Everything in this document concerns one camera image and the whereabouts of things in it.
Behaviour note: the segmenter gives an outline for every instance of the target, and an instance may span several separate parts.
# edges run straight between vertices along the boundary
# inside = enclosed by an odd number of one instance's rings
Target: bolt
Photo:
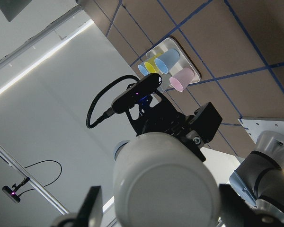
[[[270,217],[270,216],[264,216],[262,218],[262,222],[267,223],[267,224],[271,224],[274,222],[274,218]]]
[[[200,144],[201,144],[201,139],[200,139],[200,137],[195,136],[195,137],[193,138],[193,142],[195,142],[196,145],[200,145]]]

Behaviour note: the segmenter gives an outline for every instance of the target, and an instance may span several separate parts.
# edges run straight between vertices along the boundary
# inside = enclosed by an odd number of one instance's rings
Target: plastic cup
[[[150,72],[150,73],[153,73],[153,72],[158,73],[159,72],[159,69],[155,64],[155,59],[158,58],[161,55],[162,55],[162,53],[158,53],[155,56],[144,61],[144,66],[148,70],[148,72]]]
[[[177,63],[180,59],[180,54],[175,49],[169,49],[161,56],[155,59],[155,64],[158,69],[163,73],[168,73],[170,69]]]
[[[168,74],[161,75],[161,77],[162,77],[162,83],[157,88],[157,90],[160,91],[161,93],[163,93],[170,85],[169,78],[171,78],[171,75],[168,73]]]
[[[191,83],[195,73],[190,68],[183,68],[181,71],[177,72],[173,77],[169,78],[170,83],[177,91],[184,91],[184,89]]]
[[[150,74],[150,72],[148,72],[148,70],[145,68],[144,62],[138,65],[138,69],[144,76],[147,76],[148,74]]]

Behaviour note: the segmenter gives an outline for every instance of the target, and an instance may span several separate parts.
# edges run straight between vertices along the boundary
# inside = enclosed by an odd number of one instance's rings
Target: light strip
[[[26,70],[21,72],[19,75],[17,75],[15,78],[13,78],[10,82],[8,82],[6,85],[4,85],[2,88],[0,88],[0,95],[5,92],[7,89],[9,89],[11,86],[13,86],[15,83],[17,83],[19,80],[21,80],[26,74],[28,74],[31,70],[36,68],[38,65],[40,65],[42,62],[44,62],[46,59],[50,58],[53,54],[55,54],[58,50],[60,50],[62,47],[64,47],[70,40],[75,38],[77,35],[85,31],[89,26],[94,24],[92,20],[87,21],[82,27],[79,28],[77,32],[75,32],[73,35],[71,35],[69,38],[66,38],[55,46],[52,50],[50,50],[48,53],[46,53],[42,58],[37,60],[34,64],[29,66]]]
[[[114,196],[113,196],[112,198],[110,198],[109,201],[107,201],[106,204],[103,205],[103,208],[102,208],[103,213],[104,213],[105,211],[107,211],[107,209],[110,208],[110,207],[114,204],[114,202],[115,202],[115,198],[114,198]]]

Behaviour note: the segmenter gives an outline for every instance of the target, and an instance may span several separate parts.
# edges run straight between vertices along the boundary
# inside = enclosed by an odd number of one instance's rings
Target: white tray
[[[148,51],[146,53],[146,57],[150,58],[150,57],[152,57],[152,56],[154,56],[158,53],[164,53],[164,52],[168,51],[169,49],[175,49],[180,54],[179,61],[169,71],[170,75],[174,76],[177,72],[179,72],[183,68],[190,68],[194,71],[195,77],[189,84],[194,84],[194,83],[200,82],[200,79],[201,79],[200,73],[196,70],[193,63],[190,61],[190,59],[184,53],[182,48],[178,45],[176,40],[174,40],[173,38],[169,37],[169,38],[164,39],[161,43],[159,43],[157,46],[155,46],[150,51]]]

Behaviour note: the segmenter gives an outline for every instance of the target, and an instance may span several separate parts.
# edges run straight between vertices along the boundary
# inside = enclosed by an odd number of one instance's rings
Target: aluminum rail
[[[61,17],[56,19],[54,22],[50,23],[44,30],[36,34],[35,36],[28,39],[25,43],[23,43],[20,47],[18,47],[16,50],[14,50],[12,53],[6,55],[0,60],[0,69],[4,67],[6,64],[10,63],[12,60],[14,60],[16,57],[18,57],[20,54],[22,54],[24,51],[26,51],[28,48],[33,46],[35,43],[40,41],[42,38],[47,36],[50,32],[55,30],[58,26],[63,24],[65,21],[67,21],[69,18],[73,17],[77,13],[83,10],[83,7],[80,5],[77,5],[73,7],[71,10],[63,14]]]
[[[16,169],[23,177],[29,177],[29,183],[46,198],[54,207],[57,208],[63,215],[70,212],[55,198],[53,197],[22,165],[19,164],[1,145],[0,157],[2,157],[10,166]]]

